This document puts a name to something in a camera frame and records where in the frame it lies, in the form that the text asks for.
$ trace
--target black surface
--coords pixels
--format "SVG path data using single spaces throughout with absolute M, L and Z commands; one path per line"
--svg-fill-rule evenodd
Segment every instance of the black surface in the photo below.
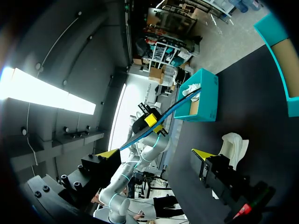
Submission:
M 282 81 L 266 46 L 218 74 L 216 122 L 184 122 L 169 183 L 191 223 L 223 223 L 229 207 L 212 198 L 190 166 L 191 149 L 218 154 L 221 137 L 235 132 L 249 139 L 237 171 L 250 175 L 251 185 L 264 181 L 276 189 L 262 222 L 292 220 L 297 215 L 299 118 L 289 118 Z

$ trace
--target cable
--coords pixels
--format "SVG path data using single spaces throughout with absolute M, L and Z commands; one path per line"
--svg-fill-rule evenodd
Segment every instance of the cable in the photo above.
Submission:
M 131 211 L 130 209 L 128 209 L 128 211 L 131 212 L 131 213 L 133 213 L 134 215 L 140 215 L 140 214 L 138 214 L 136 212 Z M 149 218 L 149 219 L 157 219 L 157 218 L 166 218 L 166 217 L 147 217 L 147 218 Z M 182 219 L 182 218 L 166 218 L 166 219 L 185 220 L 185 222 L 188 221 L 188 220 L 186 221 L 186 219 Z
M 33 170 L 33 166 L 31 166 L 31 169 L 32 169 L 32 173 L 33 173 L 33 175 L 36 176 L 36 174 L 35 174 L 35 172 L 34 172 L 34 170 Z
M 61 33 L 61 35 L 57 38 L 57 40 L 54 42 L 54 44 L 52 45 L 52 47 L 50 48 L 50 50 L 48 51 L 48 53 L 47 53 L 47 55 L 46 55 L 46 57 L 43 59 L 43 62 L 42 62 L 42 64 L 41 64 L 41 67 L 43 67 L 43 65 L 45 64 L 45 62 L 46 62 L 46 60 L 47 60 L 47 58 L 48 58 L 48 56 L 49 56 L 49 54 L 50 54 L 50 52 L 53 50 L 53 48 L 55 47 L 55 45 L 57 44 L 57 42 L 60 40 L 60 38 L 65 34 L 65 32 L 77 21 L 77 19 L 78 18 L 76 18 L 62 33 Z M 28 104 L 28 110 L 27 110 L 27 119 L 26 119 L 26 131 L 27 131 L 27 133 L 28 133 L 28 118 L 29 118 L 29 110 L 30 110 L 30 103 Z M 33 148 L 32 148 L 32 146 L 30 145 L 30 143 L 29 143 L 29 139 L 28 139 L 28 137 L 27 137 L 27 143 L 28 143 L 28 145 L 29 145 L 29 147 L 31 148 L 31 150 L 32 150 L 32 152 L 33 152 L 33 155 L 34 155 L 34 159 L 35 159 L 35 161 L 36 161 L 36 165 L 38 166 L 38 163 L 37 163 L 37 159 L 36 159 L 36 153 L 35 153 L 35 151 L 33 150 Z
M 28 138 L 28 137 L 27 137 L 27 143 L 28 143 L 29 147 L 31 148 L 31 150 L 32 150 L 32 152 L 33 152 L 34 159 L 35 159 L 35 161 L 36 161 L 36 165 L 38 166 L 37 159 L 36 159 L 36 153 L 35 153 L 35 151 L 33 150 L 32 146 L 30 145 L 30 143 L 29 143 L 29 138 Z
M 184 221 L 184 222 L 182 222 L 182 223 L 186 223 L 186 222 L 188 222 L 189 220 L 187 220 L 187 221 Z M 179 223 L 179 224 L 182 224 L 182 223 Z
M 129 199 L 130 201 L 133 201 L 133 202 L 138 202 L 138 203 L 143 203 L 143 204 L 150 204 L 150 205 L 154 205 L 154 204 L 151 204 L 151 203 L 148 203 L 148 202 L 140 202 L 140 201 L 135 201 L 133 199 Z M 170 206 L 170 207 L 164 207 L 165 209 L 168 209 L 168 208 L 176 208 L 176 209 L 181 209 L 181 207 L 175 207 L 175 206 Z
M 124 150 L 125 148 L 131 146 L 135 142 L 139 141 L 140 139 L 148 136 L 159 124 L 161 124 L 172 112 L 174 112 L 176 109 L 178 109 L 182 104 L 184 104 L 187 100 L 191 99 L 192 97 L 196 96 L 201 91 L 201 88 L 194 90 L 193 92 L 189 93 L 188 95 L 181 98 L 178 102 L 176 102 L 172 107 L 170 107 L 167 111 L 165 111 L 162 114 L 162 117 L 157 121 L 155 125 L 153 125 L 151 128 L 149 128 L 145 133 L 141 134 L 136 139 L 130 141 L 129 143 L 125 143 L 121 148 L 121 150 Z

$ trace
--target white shelf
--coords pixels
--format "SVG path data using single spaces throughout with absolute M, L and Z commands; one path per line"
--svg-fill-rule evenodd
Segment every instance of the white shelf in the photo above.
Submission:
M 231 18 L 232 16 L 229 14 L 230 11 L 232 11 L 232 9 L 234 8 L 234 6 L 232 4 L 230 4 L 229 2 L 227 2 L 227 4 L 230 4 L 231 6 L 228 7 L 227 10 L 221 8 L 220 6 L 218 6 L 216 3 L 215 3 L 215 0 L 201 0 L 201 1 L 204 1 L 205 3 L 213 6 L 214 8 L 218 9 L 219 11 L 221 11 L 222 13 L 224 13 L 225 15 L 227 15 L 229 18 Z
M 164 47 L 163 54 L 162 54 L 162 57 L 161 57 L 160 60 L 154 59 L 155 52 L 156 52 L 156 48 L 157 48 L 157 44 L 159 44 L 159 45 L 164 45 L 164 46 L 165 46 L 165 47 Z M 163 62 L 163 58 L 164 58 L 164 55 L 165 55 L 166 50 L 167 50 L 168 47 L 173 48 L 173 49 L 174 49 L 174 53 L 173 53 L 173 55 L 172 55 L 172 57 L 171 57 L 171 59 L 170 59 L 169 62 Z M 171 62 L 172 62 L 172 60 L 173 60 L 173 58 L 174 58 L 174 56 L 175 56 L 175 54 L 177 53 L 178 50 L 179 50 L 179 48 L 177 48 L 177 47 L 171 46 L 171 45 L 166 44 L 166 43 L 157 42 L 157 43 L 155 44 L 155 48 L 154 48 L 154 50 L 153 50 L 153 56 L 152 56 L 152 58 L 145 58 L 146 60 L 149 60 L 149 70 L 148 70 L 148 72 L 150 72 L 150 68 L 151 68 L 151 64 L 152 64 L 152 62 L 157 62 L 157 63 L 159 63 L 159 68 L 160 68 L 160 65 L 161 65 L 161 64 L 167 64 L 167 65 L 172 66 L 172 65 L 171 65 Z

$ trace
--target blue cable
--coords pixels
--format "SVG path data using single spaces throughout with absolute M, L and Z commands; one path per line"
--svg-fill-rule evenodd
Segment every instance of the blue cable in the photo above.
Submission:
M 191 99 L 192 97 L 196 96 L 198 93 L 200 93 L 201 88 L 198 89 L 197 91 L 195 91 L 194 93 L 190 94 L 190 96 L 186 97 L 184 100 L 182 100 L 181 102 L 179 102 L 178 104 L 176 104 L 175 106 L 173 106 L 160 120 L 157 121 L 157 123 L 152 126 L 148 131 L 146 131 L 144 134 L 142 134 L 140 137 L 138 137 L 137 139 L 131 141 L 130 143 L 122 146 L 120 148 L 121 150 L 124 150 L 125 148 L 133 145 L 135 142 L 138 142 L 140 139 L 144 138 L 145 136 L 147 136 L 148 134 L 150 134 L 159 124 L 161 124 L 169 115 L 171 115 L 176 109 L 178 109 L 182 104 L 184 104 L 187 100 Z

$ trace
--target white robotic arm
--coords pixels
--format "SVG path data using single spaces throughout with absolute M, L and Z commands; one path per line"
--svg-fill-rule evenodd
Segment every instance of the white robotic arm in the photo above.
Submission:
M 170 147 L 171 138 L 169 135 L 157 135 L 152 132 L 142 142 L 147 147 L 140 156 L 132 155 L 128 162 L 121 164 L 111 178 L 111 183 L 100 192 L 99 200 L 110 208 L 108 220 L 111 223 L 122 224 L 126 222 L 130 201 L 120 193 L 132 178 L 134 169 L 142 170 L 147 167 L 161 152 Z M 102 217 L 105 214 L 107 213 L 97 215 L 97 218 L 107 221 L 106 217 Z

